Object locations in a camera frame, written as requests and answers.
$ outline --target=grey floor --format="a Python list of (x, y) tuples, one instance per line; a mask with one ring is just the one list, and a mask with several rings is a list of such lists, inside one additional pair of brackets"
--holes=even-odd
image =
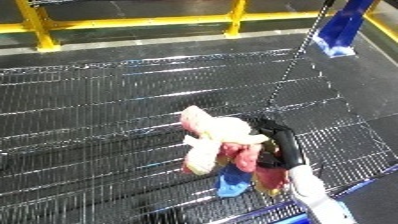
[[(178, 7), (169, 7), (164, 10), (166, 3), (159, 3), (156, 7), (151, 7), (151, 13), (155, 15), (185, 15), (199, 14), (203, 8), (211, 8), (208, 14), (226, 13), (230, 1), (222, 0), (217, 3), (211, 1), (195, 1), (198, 7), (190, 7), (187, 4), (175, 3)], [(251, 11), (263, 11), (273, 8), (275, 10), (289, 10), (286, 7), (289, 1), (280, 1), (280, 4), (261, 5), (259, 1), (254, 1)], [(15, 15), (15, 8), (11, 7), (11, 0), (1, 1), (0, 8), (10, 8), (5, 14), (0, 14), (0, 23), (18, 22), (20, 18)], [(306, 9), (316, 9), (319, 1), (315, 4), (295, 4)], [(129, 16), (148, 16), (145, 12), (150, 3), (142, 3), (140, 7), (132, 7), (132, 2), (101, 2), (98, 8), (93, 8), (92, 3), (79, 3), (78, 5), (65, 5), (49, 7), (50, 15), (56, 19), (81, 19), (82, 16), (99, 18), (129, 17)], [(270, 49), (294, 48), (300, 44), (300, 38), (303, 30), (294, 29), (292, 34), (281, 36), (261, 37), (264, 33), (252, 33), (247, 38), (237, 40), (224, 40), (219, 35), (219, 30), (225, 25), (206, 25), (201, 26), (199, 31), (197, 27), (173, 27), (160, 28), (156, 35), (161, 37), (170, 37), (170, 33), (177, 35), (184, 31), (190, 33), (191, 37), (185, 37), (183, 40), (169, 43), (134, 45), (100, 49), (75, 49), (49, 54), (17, 54), (15, 51), (10, 54), (10, 49), (19, 47), (31, 47), (35, 44), (32, 35), (0, 35), (0, 68), (24, 67), (24, 66), (42, 66), (42, 65), (60, 65), (87, 62), (119, 61), (142, 58), (159, 58), (180, 55), (198, 55), (230, 52), (251, 52)], [(205, 37), (197, 37), (200, 34), (213, 34), (209, 38), (214, 40), (205, 40)], [(80, 31), (65, 32), (57, 34), (65, 43), (89, 42), (90, 38), (96, 41), (109, 40), (140, 40), (143, 36), (150, 37), (153, 40), (152, 31), (148, 29), (118, 29), (115, 32), (106, 31)], [(353, 57), (336, 58), (333, 60), (325, 56), (320, 56), (319, 49), (312, 46), (308, 56), (314, 60), (326, 76), (332, 81), (332, 84), (338, 89), (354, 107), (354, 109), (363, 116), (372, 128), (383, 138), (383, 140), (398, 154), (398, 67), (397, 62), (390, 58), (370, 42), (365, 35), (360, 34), (355, 40), (355, 50), (357, 55)], [(384, 223), (394, 224), (398, 220), (398, 214), (395, 212), (398, 207), (398, 175), (393, 174), (380, 182), (372, 184), (361, 189), (345, 199), (359, 223), (373, 224)]]

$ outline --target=yellow railing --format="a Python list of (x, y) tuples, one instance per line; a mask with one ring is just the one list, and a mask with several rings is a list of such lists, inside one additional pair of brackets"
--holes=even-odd
[[(116, 28), (137, 26), (159, 26), (179, 24), (203, 24), (203, 23), (230, 23), (224, 32), (227, 38), (239, 37), (242, 21), (264, 21), (284, 19), (315, 18), (318, 12), (276, 12), (276, 13), (246, 13), (248, 0), (234, 0), (230, 13), (225, 15), (206, 16), (181, 16), (158, 18), (130, 18), (130, 19), (100, 19), (82, 21), (55, 21), (49, 18), (44, 7), (33, 8), (28, 0), (15, 0), (24, 18), (22, 23), (0, 24), (0, 33), (34, 32), (38, 39), (37, 49), (41, 52), (60, 50), (60, 45), (51, 37), (53, 30), (75, 30), (93, 28)], [(378, 4), (376, 0), (372, 9)], [(398, 42), (398, 32), (388, 28), (381, 21), (371, 16), (372, 10), (365, 18), (378, 27), (381, 31)]]

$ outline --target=red plush toy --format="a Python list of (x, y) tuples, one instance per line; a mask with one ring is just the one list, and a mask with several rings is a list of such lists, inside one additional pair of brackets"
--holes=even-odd
[(275, 195), (287, 183), (286, 170), (257, 167), (262, 143), (270, 139), (250, 135), (248, 123), (234, 117), (212, 117), (197, 106), (182, 111), (180, 121), (184, 129), (199, 136), (185, 136), (184, 143), (192, 149), (185, 157), (184, 172), (203, 175), (210, 173), (217, 163), (225, 165), (232, 161), (242, 171), (254, 173), (256, 189), (262, 192)]

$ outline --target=toy pile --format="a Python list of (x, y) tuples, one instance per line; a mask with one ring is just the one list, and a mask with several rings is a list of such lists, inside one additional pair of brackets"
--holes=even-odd
[(219, 197), (236, 197), (254, 184), (256, 190), (275, 196), (288, 183), (284, 168), (257, 165), (260, 152), (280, 156), (278, 147), (265, 135), (235, 117), (212, 117), (197, 106), (182, 111), (183, 128), (198, 138), (186, 135), (184, 143), (192, 149), (184, 159), (184, 173), (204, 175), (221, 166), (215, 187)]

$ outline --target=metal grate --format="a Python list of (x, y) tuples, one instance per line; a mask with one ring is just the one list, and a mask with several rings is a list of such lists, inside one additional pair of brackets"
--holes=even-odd
[[(0, 223), (250, 223), (287, 202), (253, 190), (221, 200), (214, 173), (180, 173), (188, 148), (179, 112), (193, 104), (214, 116), (283, 119), (329, 190), (387, 168), (395, 155), (306, 59), (277, 107), (265, 108), (291, 54), (0, 70)], [(261, 220), (297, 212), (289, 205)]]

